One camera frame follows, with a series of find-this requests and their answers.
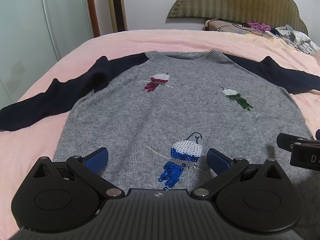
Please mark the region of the grey navy sequin sweater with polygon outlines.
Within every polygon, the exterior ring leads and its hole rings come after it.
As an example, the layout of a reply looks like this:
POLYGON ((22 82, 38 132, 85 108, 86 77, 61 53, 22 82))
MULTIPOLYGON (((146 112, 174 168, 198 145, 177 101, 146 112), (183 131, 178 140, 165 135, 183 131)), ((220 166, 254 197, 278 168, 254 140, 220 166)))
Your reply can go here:
POLYGON ((103 177, 127 190, 192 189, 208 181, 213 147, 254 163, 275 157, 305 193, 319 193, 319 173, 292 167, 279 133, 311 138, 292 94, 319 89, 319 77, 218 51, 151 51, 99 58, 67 82, 54 79, 32 98, 1 110, 1 130, 17 131, 68 113, 54 159, 100 147, 103 177))

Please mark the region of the grey white crumpled clothes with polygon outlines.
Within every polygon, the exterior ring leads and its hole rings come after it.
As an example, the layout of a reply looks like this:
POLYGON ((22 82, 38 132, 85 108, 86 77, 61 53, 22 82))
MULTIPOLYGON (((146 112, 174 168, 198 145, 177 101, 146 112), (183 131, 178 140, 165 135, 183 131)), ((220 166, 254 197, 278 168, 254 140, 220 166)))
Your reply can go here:
POLYGON ((315 55, 319 52, 319 46, 313 42, 308 35, 301 31, 292 29, 288 24, 284 27, 276 27, 281 38, 290 41, 295 48, 299 49, 305 54, 315 55))

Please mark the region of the pink bed sheet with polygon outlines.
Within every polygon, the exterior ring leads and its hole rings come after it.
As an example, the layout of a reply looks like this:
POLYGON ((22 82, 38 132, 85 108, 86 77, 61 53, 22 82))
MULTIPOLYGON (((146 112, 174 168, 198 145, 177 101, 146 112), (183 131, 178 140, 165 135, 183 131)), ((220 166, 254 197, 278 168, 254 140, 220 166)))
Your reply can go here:
MULTIPOLYGON (((261 61, 269 56, 284 68, 319 74, 319 56, 296 51, 279 39, 200 30, 132 30, 93 38, 57 62, 23 94, 27 99, 47 90, 53 79, 76 78, 101 57, 116 59, 145 51, 208 51, 261 61)), ((28 128, 1 133, 1 239, 18 231, 11 201, 37 159, 52 157, 67 114, 45 118, 28 128)))

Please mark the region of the purple garment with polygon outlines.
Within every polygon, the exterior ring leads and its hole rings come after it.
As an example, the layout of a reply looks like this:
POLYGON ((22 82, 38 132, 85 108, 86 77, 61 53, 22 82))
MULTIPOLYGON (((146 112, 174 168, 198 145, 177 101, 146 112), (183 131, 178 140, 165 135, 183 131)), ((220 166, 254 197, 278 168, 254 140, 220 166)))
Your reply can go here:
POLYGON ((250 28, 253 28, 258 31, 271 31, 271 26, 264 24, 262 22, 247 22, 250 28))

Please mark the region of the frosted glass wardrobe door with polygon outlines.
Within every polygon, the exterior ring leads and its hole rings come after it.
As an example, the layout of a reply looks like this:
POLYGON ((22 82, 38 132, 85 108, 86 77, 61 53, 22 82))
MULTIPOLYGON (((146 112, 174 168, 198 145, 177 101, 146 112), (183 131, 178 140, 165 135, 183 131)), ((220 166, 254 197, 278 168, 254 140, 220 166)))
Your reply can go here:
POLYGON ((93 36, 87 0, 1 0, 1 106, 93 36))

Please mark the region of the olive padded headboard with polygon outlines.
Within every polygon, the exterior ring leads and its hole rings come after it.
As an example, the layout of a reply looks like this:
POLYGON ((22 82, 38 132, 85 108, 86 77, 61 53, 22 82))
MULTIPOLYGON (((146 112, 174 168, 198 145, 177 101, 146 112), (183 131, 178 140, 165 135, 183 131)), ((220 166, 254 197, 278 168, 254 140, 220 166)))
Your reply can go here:
POLYGON ((293 0, 177 0, 168 17, 262 22, 273 28, 288 24, 297 31, 308 33, 293 0))

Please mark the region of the gold tower fan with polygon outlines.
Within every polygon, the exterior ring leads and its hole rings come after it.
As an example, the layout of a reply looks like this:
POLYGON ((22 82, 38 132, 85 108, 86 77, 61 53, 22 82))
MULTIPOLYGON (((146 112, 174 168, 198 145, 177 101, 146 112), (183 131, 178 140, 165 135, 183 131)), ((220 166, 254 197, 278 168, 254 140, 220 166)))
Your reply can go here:
POLYGON ((124 0, 108 0, 113 32, 127 31, 124 0))

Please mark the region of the brown wooden door frame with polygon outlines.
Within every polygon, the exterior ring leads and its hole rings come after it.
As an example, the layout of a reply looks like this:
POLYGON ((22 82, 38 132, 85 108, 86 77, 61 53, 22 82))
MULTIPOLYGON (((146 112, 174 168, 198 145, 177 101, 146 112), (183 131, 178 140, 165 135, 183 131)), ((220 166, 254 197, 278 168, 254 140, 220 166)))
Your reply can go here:
POLYGON ((99 29, 99 23, 97 18, 97 12, 95 8, 95 1, 94 0, 87 0, 88 3, 88 9, 89 9, 89 15, 91 20, 91 25, 93 29, 93 35, 94 37, 100 36, 100 29, 99 29))

